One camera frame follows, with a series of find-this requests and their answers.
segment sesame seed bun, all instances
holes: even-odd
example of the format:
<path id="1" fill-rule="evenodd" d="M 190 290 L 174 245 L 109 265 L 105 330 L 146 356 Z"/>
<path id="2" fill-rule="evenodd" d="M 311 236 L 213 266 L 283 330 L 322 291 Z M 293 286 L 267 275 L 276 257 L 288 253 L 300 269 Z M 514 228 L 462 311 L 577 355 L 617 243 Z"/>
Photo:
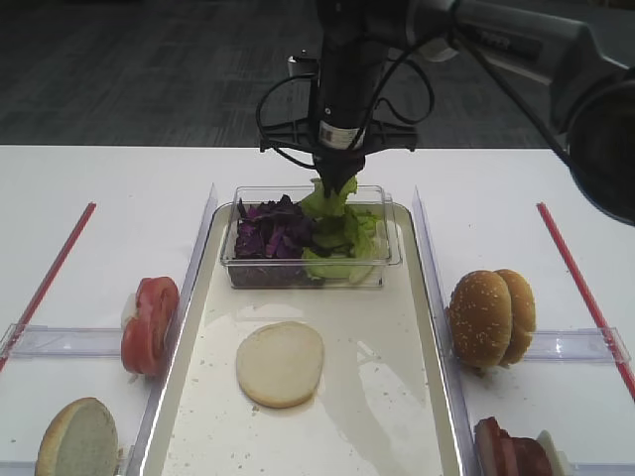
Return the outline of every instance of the sesame seed bun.
<path id="1" fill-rule="evenodd" d="M 532 290 L 511 270 L 465 275 L 454 288 L 448 313 L 454 353 L 476 368 L 519 362 L 536 330 Z"/>
<path id="2" fill-rule="evenodd" d="M 512 337 L 500 365 L 520 362 L 532 343 L 536 330 L 536 305 L 529 283 L 511 270 L 498 270 L 496 274 L 505 280 L 512 297 Z"/>
<path id="3" fill-rule="evenodd" d="M 456 356 L 471 367 L 498 365 L 512 335 L 512 301 L 505 280 L 474 271 L 456 285 L 449 304 Z"/>

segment tomato slice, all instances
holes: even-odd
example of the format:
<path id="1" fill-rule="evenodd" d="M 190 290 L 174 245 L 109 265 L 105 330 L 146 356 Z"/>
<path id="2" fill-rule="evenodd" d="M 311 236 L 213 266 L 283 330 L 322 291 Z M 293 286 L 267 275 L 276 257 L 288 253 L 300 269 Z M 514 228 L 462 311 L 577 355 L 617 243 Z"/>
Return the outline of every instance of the tomato slice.
<path id="1" fill-rule="evenodd" d="M 179 290 L 170 278 L 144 278 L 136 301 L 137 314 L 121 339 L 121 359 L 129 372 L 156 376 L 163 363 L 166 333 L 179 305 Z"/>
<path id="2" fill-rule="evenodd" d="M 134 374 L 157 375 L 160 361 L 152 353 L 150 327 L 139 317 L 126 325 L 121 339 L 121 360 L 124 368 Z"/>

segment gray carpet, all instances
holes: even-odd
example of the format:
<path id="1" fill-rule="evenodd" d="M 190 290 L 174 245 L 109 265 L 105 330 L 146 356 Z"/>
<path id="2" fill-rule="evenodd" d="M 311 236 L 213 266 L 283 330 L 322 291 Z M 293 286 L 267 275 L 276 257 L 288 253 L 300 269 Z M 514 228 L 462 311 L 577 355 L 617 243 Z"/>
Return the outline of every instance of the gray carpet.
<path id="1" fill-rule="evenodd" d="M 289 55 L 319 42 L 313 0 L 50 4 L 3 15 L 0 143 L 251 147 L 256 102 L 286 76 Z M 543 147 L 467 55 L 425 70 L 438 101 L 420 147 Z M 544 86 L 506 76 L 546 117 Z M 301 84 L 277 93 L 265 118 L 303 115 L 307 93 Z M 387 95 L 411 116 L 426 107 L 406 71 Z"/>

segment white table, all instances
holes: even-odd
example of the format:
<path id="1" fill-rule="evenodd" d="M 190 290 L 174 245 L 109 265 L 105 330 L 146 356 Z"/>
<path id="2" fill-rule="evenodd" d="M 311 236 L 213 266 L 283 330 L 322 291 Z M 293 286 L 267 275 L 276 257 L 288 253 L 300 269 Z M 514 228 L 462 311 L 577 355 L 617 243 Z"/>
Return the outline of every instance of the white table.
<path id="1" fill-rule="evenodd" d="M 118 326 L 142 277 L 183 281 L 212 183 L 222 203 L 239 185 L 312 176 L 254 149 L 0 147 L 0 332 L 17 321 L 89 201 L 95 213 L 34 324 Z M 606 319 L 634 352 L 635 228 L 590 205 L 551 152 L 388 151 L 369 157 L 359 180 L 411 209 L 419 189 L 447 296 L 469 271 L 511 268 L 532 284 L 541 328 L 594 327 L 536 210 L 544 201 Z M 621 395 L 615 405 L 632 401 Z"/>

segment red stripe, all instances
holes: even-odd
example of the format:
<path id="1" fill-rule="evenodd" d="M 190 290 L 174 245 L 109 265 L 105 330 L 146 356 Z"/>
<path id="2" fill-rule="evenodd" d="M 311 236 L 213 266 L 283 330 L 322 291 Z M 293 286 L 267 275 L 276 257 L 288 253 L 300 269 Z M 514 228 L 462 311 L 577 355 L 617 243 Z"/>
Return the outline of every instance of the red stripe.
<path id="1" fill-rule="evenodd" d="M 597 305 L 593 294 L 588 288 L 588 285 L 586 284 L 581 271 L 577 267 L 572 253 L 569 251 L 567 243 L 565 243 L 565 239 L 563 238 L 563 235 L 561 235 L 558 226 L 556 225 L 556 222 L 552 217 L 552 214 L 547 208 L 547 205 L 545 203 L 538 203 L 538 205 L 536 206 L 538 206 L 538 211 L 540 211 L 540 214 L 543 217 L 543 221 L 547 225 L 547 229 L 549 229 L 549 232 L 551 233 L 552 238 L 554 239 L 554 242 L 558 247 L 558 251 L 560 251 L 560 254 L 567 264 L 567 268 L 569 268 L 569 271 L 573 276 L 575 285 L 577 286 L 579 293 L 582 295 L 584 303 L 586 304 L 588 311 L 591 313 L 591 316 L 595 321 L 595 325 L 603 330 L 606 343 L 608 344 L 611 352 L 613 353 L 613 357 L 615 358 L 615 365 L 617 366 L 617 370 L 622 376 L 622 380 L 624 381 L 624 384 L 626 384 L 628 392 L 631 394 L 631 397 L 635 401 L 635 376 L 633 376 L 633 371 L 631 370 L 628 363 L 624 362 L 624 356 L 622 355 L 619 347 L 615 345 L 613 341 L 613 335 L 608 326 L 608 323 L 606 322 L 602 311 L 599 309 L 599 306 Z"/>
<path id="2" fill-rule="evenodd" d="M 62 249 L 58 253 L 56 260 L 53 261 L 53 264 L 51 265 L 48 272 L 44 276 L 44 279 L 40 283 L 38 290 L 31 298 L 31 301 L 29 302 L 29 305 L 27 305 L 27 308 L 22 313 L 22 316 L 20 317 L 20 320 L 18 321 L 18 324 L 16 325 L 13 331 L 13 334 L 11 335 L 11 337 L 9 337 L 9 342 L 7 343 L 7 346 L 5 348 L 5 355 L 4 357 L 0 357 L 0 372 L 2 372 L 2 369 L 7 363 L 7 360 L 9 360 L 9 353 L 11 349 L 18 342 L 18 340 L 20 339 L 20 336 L 24 332 L 25 327 L 31 321 L 33 314 L 35 314 L 36 309 L 40 305 L 40 302 L 42 302 L 42 299 L 44 299 L 44 296 L 46 295 L 47 291 L 51 287 L 51 283 L 53 282 L 53 279 L 58 274 L 58 271 L 62 267 L 62 264 L 64 263 L 66 257 L 68 256 L 68 253 L 70 253 L 70 250 L 72 249 L 73 245 L 77 241 L 77 238 L 79 238 L 79 235 L 81 234 L 84 227 L 86 226 L 86 223 L 88 222 L 88 219 L 92 215 L 92 212 L 95 210 L 96 206 L 97 205 L 95 203 L 91 202 L 83 210 L 83 213 L 79 217 L 79 220 L 75 224 L 74 228 L 70 232 L 70 235 L 68 235 L 66 242 L 63 244 Z"/>

